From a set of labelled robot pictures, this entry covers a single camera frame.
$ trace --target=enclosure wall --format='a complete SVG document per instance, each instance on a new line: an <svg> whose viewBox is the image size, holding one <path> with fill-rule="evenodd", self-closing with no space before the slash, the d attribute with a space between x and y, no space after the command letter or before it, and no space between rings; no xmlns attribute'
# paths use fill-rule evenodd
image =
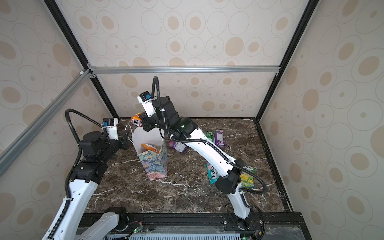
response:
<svg viewBox="0 0 384 240"><path fill-rule="evenodd" d="M325 0L260 123L312 239L382 239L384 2Z"/></svg>
<svg viewBox="0 0 384 240"><path fill-rule="evenodd" d="M31 144L0 177L0 239L41 239L65 198L64 180L78 146L64 117L76 109L101 122L110 117L92 83L86 79ZM71 113L82 139L101 128Z"/></svg>
<svg viewBox="0 0 384 240"><path fill-rule="evenodd" d="M70 49L39 1L2 1L0 153L77 77Z"/></svg>
<svg viewBox="0 0 384 240"><path fill-rule="evenodd" d="M98 67L280 65L307 1L57 1ZM161 74L189 117L254 117L275 73ZM98 74L121 117L153 74Z"/></svg>

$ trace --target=yellow candy bag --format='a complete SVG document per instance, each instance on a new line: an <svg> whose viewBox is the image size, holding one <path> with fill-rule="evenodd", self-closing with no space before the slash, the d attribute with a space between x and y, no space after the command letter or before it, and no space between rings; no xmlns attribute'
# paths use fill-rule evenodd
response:
<svg viewBox="0 0 384 240"><path fill-rule="evenodd" d="M141 144L145 149L147 150L151 150L152 152L155 152L155 153L159 153L160 150L156 147L156 146L153 146L152 144L148 144L148 143L142 143Z"/></svg>

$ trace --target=white label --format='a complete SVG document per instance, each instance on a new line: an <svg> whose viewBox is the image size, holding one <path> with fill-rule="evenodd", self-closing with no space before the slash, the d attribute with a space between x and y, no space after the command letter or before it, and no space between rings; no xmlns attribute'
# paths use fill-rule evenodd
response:
<svg viewBox="0 0 384 240"><path fill-rule="evenodd" d="M187 146L182 144L181 142L177 142L175 146L175 150L178 152L182 152Z"/></svg>
<svg viewBox="0 0 384 240"><path fill-rule="evenodd" d="M224 141L223 134L218 133L217 134L217 140L219 140L220 142L223 142Z"/></svg>

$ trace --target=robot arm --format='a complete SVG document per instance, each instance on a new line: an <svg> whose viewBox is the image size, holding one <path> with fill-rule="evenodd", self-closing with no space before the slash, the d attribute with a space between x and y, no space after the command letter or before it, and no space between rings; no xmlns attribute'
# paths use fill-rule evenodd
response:
<svg viewBox="0 0 384 240"><path fill-rule="evenodd" d="M158 98L154 101L154 92L157 88ZM145 131L155 127L165 130L170 138L176 142L185 143L203 156L219 173L220 177L215 183L218 190L228 195L234 213L239 217L237 224L247 229L253 218L253 211L249 208L243 195L243 190L254 194L263 194L266 191L265 183L253 173L243 169L244 162L229 156L212 143L190 118L179 117L169 97L160 97L159 80L155 76L152 84L152 94L148 91L140 94L137 99L143 105L145 112L139 114ZM263 191L245 190L241 187L241 172L253 175L262 185Z"/></svg>
<svg viewBox="0 0 384 240"><path fill-rule="evenodd" d="M68 207L65 207L67 198L63 199L63 203L43 240L74 239L85 208L108 168L107 161L119 149L128 149L131 146L131 142L128 140L131 133L129 131L118 133L117 124L117 118L104 118L103 125L107 130L106 132L87 133L79 142L84 159L75 167L70 177L71 202ZM62 220L59 220L63 212L65 215ZM55 229L54 226L58 220L61 222ZM111 207L95 224L82 233L79 239L99 240L100 236L107 235L114 228L123 230L127 224L125 208ZM54 231L54 234L49 238L51 231Z"/></svg>

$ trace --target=green snack package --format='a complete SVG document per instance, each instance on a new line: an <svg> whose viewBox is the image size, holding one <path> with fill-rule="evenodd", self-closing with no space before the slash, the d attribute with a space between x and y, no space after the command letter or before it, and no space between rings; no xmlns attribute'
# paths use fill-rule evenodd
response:
<svg viewBox="0 0 384 240"><path fill-rule="evenodd" d="M215 130L205 132L204 135L211 140L211 142L215 142Z"/></svg>
<svg viewBox="0 0 384 240"><path fill-rule="evenodd" d="M256 168L255 167L250 167L250 166L244 166L246 170L251 171L252 173L255 173ZM249 187L249 188L254 188L255 185L253 184L253 177L249 174L246 173L241 173L240 174L241 178L241 185L242 187Z"/></svg>

